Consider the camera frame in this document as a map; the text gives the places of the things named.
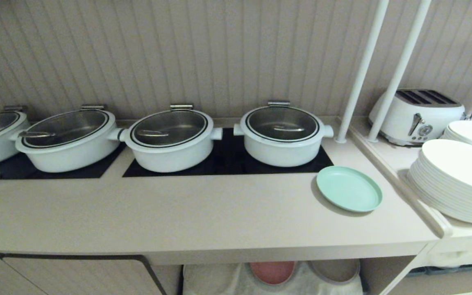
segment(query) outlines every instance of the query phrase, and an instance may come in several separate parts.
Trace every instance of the paneled wall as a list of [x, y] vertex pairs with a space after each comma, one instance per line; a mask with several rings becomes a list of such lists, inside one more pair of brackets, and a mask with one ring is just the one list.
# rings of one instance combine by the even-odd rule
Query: paneled wall
[[[391, 79], [418, 0], [392, 0], [356, 112]], [[341, 114], [375, 0], [0, 0], [0, 108], [41, 119], [105, 103], [135, 119], [191, 102], [241, 116], [271, 98]], [[436, 0], [401, 86], [472, 106], [472, 0]]]

